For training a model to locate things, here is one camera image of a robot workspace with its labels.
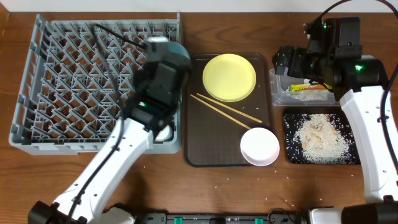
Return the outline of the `light blue bowl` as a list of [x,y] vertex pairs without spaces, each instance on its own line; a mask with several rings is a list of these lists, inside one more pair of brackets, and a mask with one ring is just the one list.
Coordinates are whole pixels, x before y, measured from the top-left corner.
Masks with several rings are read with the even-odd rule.
[[190,55],[187,49],[178,42],[169,42],[169,51],[175,54],[182,55],[188,59],[190,59]]

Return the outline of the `green snack wrapper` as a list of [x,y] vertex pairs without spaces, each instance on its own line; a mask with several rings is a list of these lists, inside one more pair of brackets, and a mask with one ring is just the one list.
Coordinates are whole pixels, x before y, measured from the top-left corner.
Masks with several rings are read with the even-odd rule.
[[288,87],[288,91],[313,91],[313,90],[326,90],[321,84],[312,85],[309,83],[292,84]]

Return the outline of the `white cup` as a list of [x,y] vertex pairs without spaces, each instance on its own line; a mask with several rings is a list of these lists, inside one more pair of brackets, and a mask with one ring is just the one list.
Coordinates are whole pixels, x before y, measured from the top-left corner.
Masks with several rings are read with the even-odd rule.
[[168,141],[173,136],[173,129],[170,125],[167,125],[163,130],[161,130],[155,138],[156,142]]

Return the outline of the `white tissue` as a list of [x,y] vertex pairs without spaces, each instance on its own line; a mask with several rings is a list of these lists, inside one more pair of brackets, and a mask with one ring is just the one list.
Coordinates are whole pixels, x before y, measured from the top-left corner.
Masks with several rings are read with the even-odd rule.
[[329,92],[327,90],[293,91],[290,92],[292,98],[300,101],[326,101]]

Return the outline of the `yellow plate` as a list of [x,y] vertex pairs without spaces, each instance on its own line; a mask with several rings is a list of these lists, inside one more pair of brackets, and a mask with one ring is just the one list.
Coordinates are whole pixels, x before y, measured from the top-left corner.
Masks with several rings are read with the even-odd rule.
[[248,59],[236,54],[221,54],[204,67],[205,90],[224,102],[245,99],[256,86],[256,71]]

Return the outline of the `wooden chopstick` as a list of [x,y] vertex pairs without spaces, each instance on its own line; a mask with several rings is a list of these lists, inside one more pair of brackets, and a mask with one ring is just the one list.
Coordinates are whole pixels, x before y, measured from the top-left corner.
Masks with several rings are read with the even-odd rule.
[[236,110],[236,109],[234,109],[234,108],[232,108],[232,107],[230,107],[230,106],[228,106],[226,104],[223,104],[223,103],[221,103],[219,101],[213,100],[213,99],[211,99],[211,98],[209,98],[209,97],[207,97],[205,95],[199,94],[199,93],[197,93],[197,95],[202,97],[202,98],[204,98],[204,99],[206,99],[206,100],[208,100],[208,101],[216,103],[217,105],[220,105],[220,106],[222,106],[222,107],[224,107],[224,108],[226,108],[228,110],[231,110],[231,111],[233,111],[233,112],[235,112],[237,114],[240,114],[241,116],[247,117],[247,118],[249,118],[249,119],[251,119],[253,121],[256,121],[258,123],[262,123],[262,121],[260,119],[257,119],[257,118],[255,118],[255,117],[253,117],[251,115],[246,114],[246,113],[243,113],[242,111]]
[[224,113],[223,111],[221,111],[221,110],[219,110],[218,108],[216,108],[216,107],[210,105],[209,103],[207,103],[207,102],[205,102],[205,101],[199,99],[198,97],[193,96],[193,95],[190,95],[190,96],[191,96],[192,98],[196,99],[197,101],[203,103],[203,104],[206,105],[207,107],[211,108],[212,110],[216,111],[217,113],[219,113],[219,114],[223,115],[224,117],[230,119],[231,121],[234,121],[235,123],[239,124],[240,126],[246,128],[246,129],[251,129],[248,125],[246,125],[246,124],[240,122],[239,120],[237,120],[237,119],[233,118],[232,116],[230,116],[230,115]]

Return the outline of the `pink bowl with rice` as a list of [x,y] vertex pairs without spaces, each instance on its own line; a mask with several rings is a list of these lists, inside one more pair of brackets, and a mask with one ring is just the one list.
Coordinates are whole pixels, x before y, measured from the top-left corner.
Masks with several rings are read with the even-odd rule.
[[279,156],[280,144],[276,135],[266,128],[252,128],[240,140],[241,154],[254,166],[268,166]]

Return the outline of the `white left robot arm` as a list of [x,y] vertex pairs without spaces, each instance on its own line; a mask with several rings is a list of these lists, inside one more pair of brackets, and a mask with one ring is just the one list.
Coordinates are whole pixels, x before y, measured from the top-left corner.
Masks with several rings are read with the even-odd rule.
[[192,72],[190,56],[178,42],[151,42],[136,92],[113,132],[86,169],[51,205],[31,208],[28,223],[99,223],[103,209],[130,167],[168,126]]

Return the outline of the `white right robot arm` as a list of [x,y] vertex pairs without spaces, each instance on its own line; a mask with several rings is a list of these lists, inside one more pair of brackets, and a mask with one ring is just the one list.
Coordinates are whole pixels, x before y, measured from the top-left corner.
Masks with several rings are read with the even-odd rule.
[[330,87],[346,115],[363,170],[365,203],[314,208],[308,223],[397,223],[397,128],[391,113],[392,80],[379,59],[363,55],[357,17],[304,25],[307,48],[282,46],[273,56],[277,75]]

